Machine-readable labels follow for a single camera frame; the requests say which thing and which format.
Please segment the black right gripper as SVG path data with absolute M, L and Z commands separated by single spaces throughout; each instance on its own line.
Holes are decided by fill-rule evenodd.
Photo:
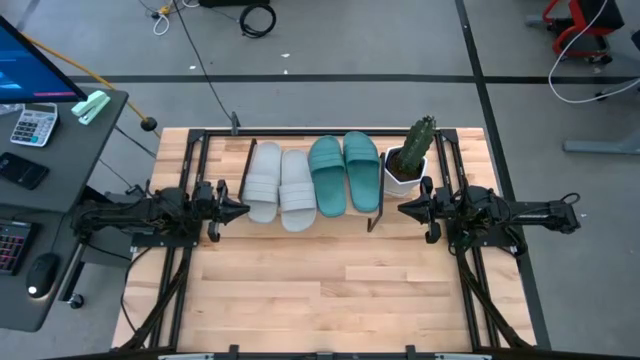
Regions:
M 435 244 L 442 235 L 438 220 L 452 220 L 454 205 L 451 202 L 450 191 L 445 187 L 435 188 L 431 177 L 425 176 L 420 182 L 420 196 L 416 199 L 398 205 L 398 211 L 420 224 L 426 224 L 428 230 L 425 240 L 428 244 Z

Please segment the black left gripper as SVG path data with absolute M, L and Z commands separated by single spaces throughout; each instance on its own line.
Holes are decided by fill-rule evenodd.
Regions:
M 207 236 L 218 243 L 220 241 L 221 225 L 226 225 L 235 219 L 247 214 L 250 206 L 232 198 L 227 199 L 231 209 L 226 205 L 227 186 L 224 180 L 219 180 L 216 186 L 210 182 L 199 182 L 193 195 L 193 212 L 199 221 L 208 221 Z

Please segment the grey rubber slide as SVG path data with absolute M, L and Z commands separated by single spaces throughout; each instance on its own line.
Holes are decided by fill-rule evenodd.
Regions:
M 254 148 L 241 196 L 242 201 L 250 207 L 248 217 L 253 222 L 268 224 L 276 217 L 281 156 L 281 148 L 275 142 L 263 142 Z
M 302 232 L 315 221 L 317 202 L 307 154 L 287 150 L 281 159 L 281 222 L 288 232 Z

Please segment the wooden shelf with black legs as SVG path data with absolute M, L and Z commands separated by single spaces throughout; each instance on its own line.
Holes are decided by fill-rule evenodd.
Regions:
M 318 214 L 336 218 L 351 203 L 360 213 L 381 208 L 380 161 L 373 141 L 351 131 L 337 139 L 325 135 L 307 151 L 284 151 L 275 142 L 251 150 L 240 199 L 249 219 L 268 224 L 275 218 L 288 232 L 303 232 Z

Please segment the green rubber slide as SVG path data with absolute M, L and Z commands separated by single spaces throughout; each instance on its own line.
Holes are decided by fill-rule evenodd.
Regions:
M 372 213 L 379 206 L 379 154 L 364 133 L 351 131 L 343 138 L 343 152 L 353 206 Z
M 309 167 L 319 211 L 339 217 L 346 211 L 345 163 L 341 145 L 333 136 L 317 139 L 309 152 Z

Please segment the green cactus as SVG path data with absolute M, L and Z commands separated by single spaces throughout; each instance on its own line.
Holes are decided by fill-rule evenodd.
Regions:
M 433 141 L 435 126 L 435 118 L 426 115 L 410 128 L 397 155 L 396 168 L 400 174 L 409 177 L 420 173 L 422 159 Z

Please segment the dark grey desk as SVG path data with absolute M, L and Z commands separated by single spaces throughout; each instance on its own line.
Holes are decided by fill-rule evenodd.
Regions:
M 14 153 L 49 169 L 32 191 L 0 179 L 0 219 L 38 226 L 18 272 L 0 274 L 0 329 L 38 331 L 57 299 L 78 248 L 71 230 L 72 212 L 93 191 L 87 182 L 128 99 L 124 91 L 108 90 L 106 94 L 110 102 L 88 125 L 80 124 L 72 114 L 71 103 L 60 103 L 60 124 L 43 148 L 11 143 L 10 135 L 19 115 L 0 116 L 0 154 Z M 45 296 L 32 298 L 26 287 L 28 270 L 46 253 L 58 257 L 55 281 Z

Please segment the mint green stapler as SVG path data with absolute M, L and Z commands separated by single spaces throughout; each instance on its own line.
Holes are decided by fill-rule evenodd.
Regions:
M 88 126 L 110 100 L 111 98 L 104 91 L 97 90 L 91 93 L 86 101 L 73 106 L 71 112 L 78 118 L 80 124 Z

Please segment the grey table foot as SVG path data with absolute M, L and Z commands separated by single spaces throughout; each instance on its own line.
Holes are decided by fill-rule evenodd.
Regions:
M 632 88 L 637 88 L 638 92 L 640 92 L 640 77 L 617 84 L 615 87 L 605 88 L 596 93 L 592 100 L 603 101 Z M 562 149 L 565 152 L 572 153 L 640 155 L 640 128 L 617 141 L 565 140 L 562 144 Z

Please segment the black box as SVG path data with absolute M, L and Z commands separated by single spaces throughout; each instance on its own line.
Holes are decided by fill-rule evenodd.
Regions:
M 198 0 L 199 5 L 207 8 L 249 6 L 254 4 L 270 5 L 271 0 Z

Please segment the black smartphone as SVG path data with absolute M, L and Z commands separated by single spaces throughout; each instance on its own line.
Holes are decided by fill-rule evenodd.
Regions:
M 46 166 L 10 152 L 0 155 L 0 177 L 27 190 L 33 190 L 48 175 Z

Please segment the backlit black keyboard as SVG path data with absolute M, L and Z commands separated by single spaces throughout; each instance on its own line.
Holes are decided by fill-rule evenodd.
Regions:
M 32 223 L 0 219 L 0 275 L 18 273 L 34 230 Z

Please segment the computer monitor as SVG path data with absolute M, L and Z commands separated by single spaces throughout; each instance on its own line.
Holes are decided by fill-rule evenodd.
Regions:
M 88 96 L 0 16 L 0 104 L 85 101 Z

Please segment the red and black cart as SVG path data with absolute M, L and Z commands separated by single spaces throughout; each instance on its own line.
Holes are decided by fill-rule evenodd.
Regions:
M 569 17 L 550 17 L 561 0 L 550 0 L 542 13 L 542 22 L 555 35 L 554 53 L 564 60 L 568 57 L 584 58 L 592 64 L 612 62 L 607 36 L 621 29 L 625 23 L 616 0 L 568 0 Z M 594 50 L 570 50 L 569 43 L 580 35 L 595 41 Z

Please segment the black aluminium table frame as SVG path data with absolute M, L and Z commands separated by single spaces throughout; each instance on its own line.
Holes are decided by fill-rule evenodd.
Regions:
M 222 129 L 209 137 L 206 163 L 199 167 L 196 138 L 188 168 L 187 191 L 199 177 L 227 182 L 236 198 L 253 138 L 273 141 L 283 151 L 307 152 L 314 135 L 231 136 Z M 347 189 L 343 216 L 318 214 L 304 232 L 290 233 L 278 216 L 256 224 L 243 216 L 221 227 L 221 241 L 211 243 L 203 226 L 191 253 L 177 351 L 238 356 L 281 355 L 301 360 L 360 360 L 373 353 L 470 352 L 461 282 L 446 234 L 434 245 L 425 227 L 399 213 L 397 206 L 419 195 L 384 198 L 383 214 L 371 232 L 369 218 L 358 212 Z M 536 341 L 516 259 L 495 248 L 481 249 L 497 308 L 517 334 Z M 156 303 L 166 250 L 154 249 L 133 266 L 124 295 L 131 320 L 139 325 Z

